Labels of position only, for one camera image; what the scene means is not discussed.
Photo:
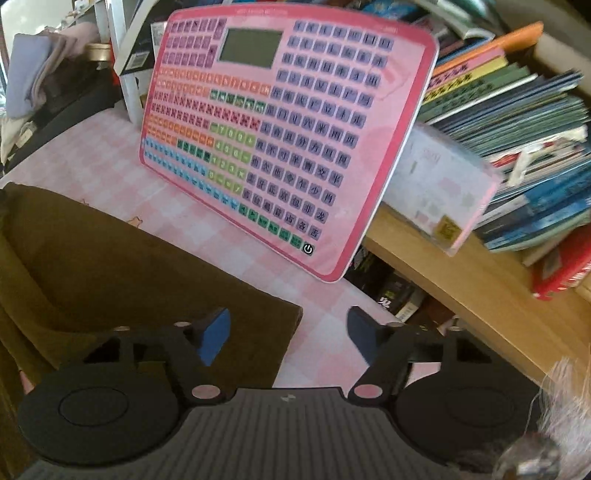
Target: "green key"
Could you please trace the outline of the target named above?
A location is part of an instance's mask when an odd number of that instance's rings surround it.
[[[256,222],[256,220],[258,219],[258,213],[256,213],[256,211],[254,211],[253,209],[248,210],[248,219],[252,220],[253,222]]]
[[[269,230],[273,235],[276,235],[279,233],[279,225],[274,222],[269,222],[269,228],[267,230]]]
[[[290,239],[291,233],[289,230],[285,230],[284,228],[281,229],[281,232],[279,232],[279,238],[281,238],[283,241],[287,242]]]
[[[269,219],[267,217],[263,217],[262,215],[260,215],[258,225],[263,228],[267,228],[267,225],[269,225]]]
[[[296,247],[299,250],[302,243],[303,243],[303,240],[299,236],[293,235],[291,237],[290,244],[291,244],[292,247]]]

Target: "bookshelf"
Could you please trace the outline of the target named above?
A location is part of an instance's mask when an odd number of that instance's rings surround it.
[[[384,204],[363,244],[534,381],[541,382],[563,356],[576,361],[578,374],[586,371],[591,304],[572,290],[552,301],[533,298],[530,271],[517,254],[492,254],[472,235],[448,257]]]

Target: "yellow book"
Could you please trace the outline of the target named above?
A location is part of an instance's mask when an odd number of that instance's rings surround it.
[[[467,85],[468,83],[473,82],[480,77],[484,77],[484,75],[488,75],[495,70],[506,67],[507,65],[509,65],[509,62],[507,62],[505,57],[497,57],[491,61],[488,61],[484,65],[481,65],[474,70],[465,73],[464,75],[456,77],[450,82],[444,83],[440,87],[426,94],[425,98],[423,99],[423,105],[432,102],[433,100],[447,93],[453,92],[455,89]]]

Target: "gray ribbed surface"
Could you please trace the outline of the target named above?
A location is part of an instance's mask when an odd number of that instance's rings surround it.
[[[21,480],[456,480],[410,448],[385,413],[347,403],[337,388],[238,390],[198,407],[158,450],[121,466],[38,461]]]

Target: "gingham tablecloth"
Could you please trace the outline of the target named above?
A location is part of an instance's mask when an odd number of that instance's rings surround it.
[[[381,323],[394,317],[340,280],[322,283],[189,197],[138,159],[139,132],[107,110],[39,149],[0,180],[42,187],[131,221],[139,228],[304,309],[276,387],[341,386],[366,369],[346,332],[358,305]]]

